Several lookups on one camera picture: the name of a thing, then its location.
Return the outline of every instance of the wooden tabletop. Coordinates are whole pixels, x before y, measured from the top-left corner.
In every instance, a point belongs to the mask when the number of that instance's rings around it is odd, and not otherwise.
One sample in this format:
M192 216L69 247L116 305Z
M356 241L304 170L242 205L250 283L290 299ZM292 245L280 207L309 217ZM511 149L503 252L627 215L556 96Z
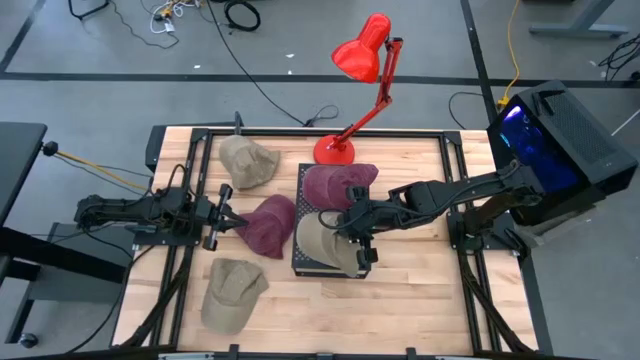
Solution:
M190 133L189 127L167 128L154 188L166 187L171 169L185 162ZM461 131L461 135L469 175L494 171L486 132ZM295 202L298 164L313 163L317 138L251 139L280 151L280 164L268 183L233 193L234 212L251 212L273 194ZM380 170L371 186L374 199L385 200L389 189L411 182L444 180L436 140L356 137L353 143L356 162L372 163ZM215 137L205 189L214 202L220 185L231 184L218 156L219 145L220 137ZM199 169L201 154L202 147L194 169ZM452 168L457 169L453 148L450 154ZM227 351L230 344L240 344L241 351L249 352L404 354L405 348L415 347L418 354L472 353L457 255L449 247L444 217L411 230L376 235L380 260L365 280L296 277L291 269L291 239L285 244L283 260L254 254L233 230L219 240L215 252L196 248L179 350ZM131 271L114 344L131 336L156 302L166 252L166 247L151 250ZM248 324L234 336L217 335L200 320L211 262L217 257L252 261L263 268L269 281ZM496 307L523 342L537 348L517 259L497 250L485 251L485 258ZM476 307L483 346L489 349L484 314L477 302ZM165 314L161 343L168 342L172 314L173 301Z

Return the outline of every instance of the red desk lamp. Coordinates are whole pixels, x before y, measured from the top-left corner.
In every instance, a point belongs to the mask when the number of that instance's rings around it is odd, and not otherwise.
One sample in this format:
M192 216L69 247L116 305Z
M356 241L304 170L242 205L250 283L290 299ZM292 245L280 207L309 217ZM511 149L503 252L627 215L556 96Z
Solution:
M346 127L339 135L327 135L320 139L313 149L313 157L317 164L347 165L353 163L355 149L349 138L391 104L389 90L398 63L398 55L400 55L402 48L402 39L389 38L390 32L391 20L384 14L373 14L367 19L357 39L340 45L331 54L333 62L349 77L366 83L374 83L378 78L380 67L378 49L383 43L387 49L387 59L384 62L380 78L380 91L374 108L355 125Z

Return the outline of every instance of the cloth hat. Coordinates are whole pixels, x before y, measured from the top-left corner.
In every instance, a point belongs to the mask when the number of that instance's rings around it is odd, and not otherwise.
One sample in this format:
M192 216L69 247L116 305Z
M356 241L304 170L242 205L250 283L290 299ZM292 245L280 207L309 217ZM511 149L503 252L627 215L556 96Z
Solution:
M249 214L240 214L249 225L236 228L236 233L258 255L282 259L282 246L291 236L296 206L282 195L273 195Z
M378 168L369 164L347 166L316 165L302 180L302 195L314 207L345 210L353 202L347 199L349 186L369 187L378 176Z
M213 260L202 303L202 323L220 334L239 333L249 321L258 297L268 288L258 266L244 260Z
M279 151L269 151L244 136L231 135L220 144L220 161L236 189L249 189L271 180L279 160Z
M338 212L326 212L322 214L322 220L327 225L334 226L338 223L339 215ZM350 243L348 238L338 235L336 230L320 224L317 212L300 219L296 241L300 250L313 260L339 268L350 277L358 275L360 264L357 252L360 245Z

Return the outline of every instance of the white cable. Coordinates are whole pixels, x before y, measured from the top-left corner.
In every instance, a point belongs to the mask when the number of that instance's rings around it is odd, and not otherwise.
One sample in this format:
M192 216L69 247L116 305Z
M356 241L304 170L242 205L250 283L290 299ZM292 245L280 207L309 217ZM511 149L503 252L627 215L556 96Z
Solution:
M627 119L627 121L622 123L622 125L618 126L618 128L615 129L614 132L611 133L611 136L614 136L615 134L618 133L618 131L622 130L623 127L627 126L627 124L630 123L631 120L633 120L633 118L635 118L636 115L638 115L638 114L640 114L640 109L638 109L638 111L634 112L633 115L631 115L631 117Z
M167 1L166 3L164 3L163 5L158 5L156 7L155 10L153 10L152 14L151 14L151 21L149 22L149 30L151 30L152 33L154 34L162 34L162 33L166 33L167 32L167 28L165 27L164 29L157 31L153 29L153 22L155 21L155 17L156 14L158 13L158 10L162 9L163 7L169 5L169 1Z
M155 30L153 28L153 23L155 22L155 16L158 13L159 10L164 9L166 6L170 6L171 5L171 0L167 0L167 2L165 2L162 5L159 5L155 8L155 10L153 10L153 12L151 13L151 20L149 22L149 30L151 30L152 33L154 34L163 34L167 32L167 26L165 25L164 29L162 30ZM182 17L182 15L184 15L184 10L183 7L195 7L195 4L188 4L185 2L179 2L179 3L175 3L173 4L173 8L171 9L171 11L173 12L173 15L175 15L176 17ZM171 22L170 19L165 19L165 23L168 23L170 25L173 25L173 23Z

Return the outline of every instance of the black platform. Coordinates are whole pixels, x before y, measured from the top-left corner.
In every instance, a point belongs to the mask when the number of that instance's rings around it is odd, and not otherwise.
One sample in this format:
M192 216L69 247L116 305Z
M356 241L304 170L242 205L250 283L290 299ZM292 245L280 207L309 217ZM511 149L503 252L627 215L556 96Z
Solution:
M310 276L310 277L334 277L334 278L349 278L342 270L333 266L319 263L302 252L298 247L297 231L298 222L303 216L312 213L319 212L320 209L313 207L302 196L302 180L306 172L315 166L315 164L300 164L298 167L298 188L296 192L296 223L293 233L293 256L291 257L291 267L295 271L297 276ZM355 279L364 279L371 271L371 265L360 266L358 276Z

